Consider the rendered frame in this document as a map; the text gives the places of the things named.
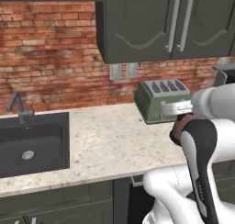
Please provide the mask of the dark base cupboard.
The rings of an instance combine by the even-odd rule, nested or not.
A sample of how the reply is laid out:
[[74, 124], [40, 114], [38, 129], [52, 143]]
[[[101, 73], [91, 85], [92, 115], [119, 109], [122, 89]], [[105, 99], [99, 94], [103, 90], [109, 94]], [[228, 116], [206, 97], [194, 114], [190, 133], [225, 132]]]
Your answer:
[[212, 165], [219, 198], [235, 205], [235, 160]]

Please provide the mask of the dark grey tap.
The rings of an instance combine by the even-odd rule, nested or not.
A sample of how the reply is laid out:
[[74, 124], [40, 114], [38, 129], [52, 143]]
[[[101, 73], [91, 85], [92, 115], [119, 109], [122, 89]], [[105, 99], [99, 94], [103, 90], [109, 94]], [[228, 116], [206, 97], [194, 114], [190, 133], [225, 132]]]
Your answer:
[[33, 109], [24, 109], [20, 94], [18, 92], [14, 92], [11, 95], [9, 102], [6, 106], [6, 112], [11, 112], [14, 104], [17, 104], [18, 107], [18, 119], [20, 124], [25, 124], [27, 122], [27, 117], [35, 115], [35, 111]]

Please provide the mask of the dark base cupboard door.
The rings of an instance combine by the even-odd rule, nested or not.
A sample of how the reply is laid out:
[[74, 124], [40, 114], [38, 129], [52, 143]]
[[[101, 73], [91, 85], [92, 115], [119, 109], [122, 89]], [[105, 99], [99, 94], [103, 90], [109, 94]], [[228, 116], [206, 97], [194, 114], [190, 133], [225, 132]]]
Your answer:
[[27, 214], [30, 224], [113, 224], [113, 199]]

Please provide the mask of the green four-slot toaster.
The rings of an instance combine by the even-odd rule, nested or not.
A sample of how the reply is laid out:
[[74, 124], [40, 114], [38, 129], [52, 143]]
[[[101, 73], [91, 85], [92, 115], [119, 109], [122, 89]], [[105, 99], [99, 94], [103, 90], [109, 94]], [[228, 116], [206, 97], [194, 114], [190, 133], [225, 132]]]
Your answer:
[[135, 104], [146, 124], [173, 122], [165, 116], [162, 105], [191, 99], [190, 90], [178, 79], [142, 81], [135, 92]]

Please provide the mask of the dark grey sink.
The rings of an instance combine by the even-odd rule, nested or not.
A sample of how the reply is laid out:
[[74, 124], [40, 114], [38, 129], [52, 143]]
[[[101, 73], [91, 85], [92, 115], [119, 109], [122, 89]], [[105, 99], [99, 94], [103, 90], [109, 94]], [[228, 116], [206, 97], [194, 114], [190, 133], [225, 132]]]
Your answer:
[[69, 113], [0, 119], [0, 178], [70, 167]]

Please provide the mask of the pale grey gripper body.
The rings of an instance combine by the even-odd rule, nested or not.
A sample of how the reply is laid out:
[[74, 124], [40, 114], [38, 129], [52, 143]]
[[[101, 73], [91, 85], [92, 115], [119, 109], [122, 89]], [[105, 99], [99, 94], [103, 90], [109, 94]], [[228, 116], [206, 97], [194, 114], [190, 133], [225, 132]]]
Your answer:
[[172, 103], [161, 102], [162, 114], [166, 117], [180, 116], [192, 112], [193, 105], [190, 100]]

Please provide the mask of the dark wall cupboard door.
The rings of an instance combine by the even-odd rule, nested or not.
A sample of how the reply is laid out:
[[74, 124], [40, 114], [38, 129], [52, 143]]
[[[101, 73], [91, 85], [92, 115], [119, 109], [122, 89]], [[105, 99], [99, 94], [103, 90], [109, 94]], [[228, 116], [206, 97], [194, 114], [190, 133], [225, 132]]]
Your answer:
[[173, 0], [105, 0], [105, 62], [168, 60]]
[[235, 0], [194, 0], [185, 49], [177, 45], [182, 36], [187, 1], [180, 0], [173, 43], [173, 60], [227, 57], [235, 35]]

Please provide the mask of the dark grey countertop appliance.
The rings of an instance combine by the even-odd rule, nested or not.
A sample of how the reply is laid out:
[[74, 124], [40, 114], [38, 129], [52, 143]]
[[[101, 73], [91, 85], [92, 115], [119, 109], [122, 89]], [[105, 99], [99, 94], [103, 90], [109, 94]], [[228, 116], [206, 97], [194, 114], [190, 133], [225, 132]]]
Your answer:
[[213, 69], [217, 72], [214, 87], [235, 83], [235, 63], [214, 65]]

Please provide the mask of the dark base drawer front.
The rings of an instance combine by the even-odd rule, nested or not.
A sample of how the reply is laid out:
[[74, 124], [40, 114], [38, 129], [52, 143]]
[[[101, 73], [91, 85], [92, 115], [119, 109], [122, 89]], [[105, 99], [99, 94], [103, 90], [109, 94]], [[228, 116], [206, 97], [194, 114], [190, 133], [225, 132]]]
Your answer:
[[0, 216], [21, 211], [57, 207], [69, 203], [90, 204], [112, 197], [112, 182], [102, 181], [0, 198]]

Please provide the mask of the black dishwasher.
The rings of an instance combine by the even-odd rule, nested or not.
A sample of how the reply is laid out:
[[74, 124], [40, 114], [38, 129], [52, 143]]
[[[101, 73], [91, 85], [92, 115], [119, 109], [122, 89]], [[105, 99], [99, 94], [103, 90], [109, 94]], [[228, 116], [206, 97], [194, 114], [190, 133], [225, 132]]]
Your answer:
[[154, 198], [144, 190], [142, 178], [141, 174], [113, 181], [114, 224], [142, 224], [151, 210]]

